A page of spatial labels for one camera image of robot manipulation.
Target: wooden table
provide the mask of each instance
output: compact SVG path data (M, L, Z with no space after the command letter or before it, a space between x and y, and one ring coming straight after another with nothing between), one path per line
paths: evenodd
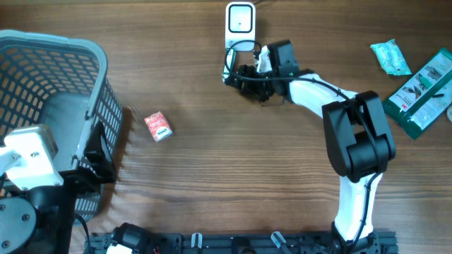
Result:
M0 28L82 37L109 58L124 110L107 186L90 232L123 222L156 232L328 230L339 178L323 125L309 110L261 107L220 78L227 2L0 7ZM370 44L396 38L412 71L452 41L452 2L274 1L257 7L257 39L291 39L302 68L382 98L407 78L380 68ZM240 54L242 63L250 54ZM157 111L174 135L155 143L143 119ZM418 140L389 119L397 157L379 186L373 223L396 231L401 253L452 248L452 124L441 115ZM71 251L85 234L73 230Z

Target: plastic bin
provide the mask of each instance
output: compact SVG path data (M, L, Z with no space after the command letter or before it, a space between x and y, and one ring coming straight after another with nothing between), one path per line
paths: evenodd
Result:
M107 57L94 42L0 31L0 145L14 128L43 123L59 148L57 171L90 168L83 151L101 121L113 154L122 108L106 75ZM99 204L97 193L79 195L76 213L88 221Z

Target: green package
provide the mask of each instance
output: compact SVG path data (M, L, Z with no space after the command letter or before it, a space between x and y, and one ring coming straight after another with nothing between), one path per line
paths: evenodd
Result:
M384 111L413 139L452 103L452 53L441 49L383 102Z

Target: red and white package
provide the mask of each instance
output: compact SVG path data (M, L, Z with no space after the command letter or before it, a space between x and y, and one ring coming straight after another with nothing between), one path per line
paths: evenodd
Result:
M148 126L154 140L157 142L172 134L170 125L168 124L167 119L163 116L162 112L151 114L144 119L144 122Z

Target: white round object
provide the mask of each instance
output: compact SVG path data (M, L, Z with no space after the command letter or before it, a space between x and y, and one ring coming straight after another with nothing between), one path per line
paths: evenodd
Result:
M452 121L452 105L447 109L447 118Z

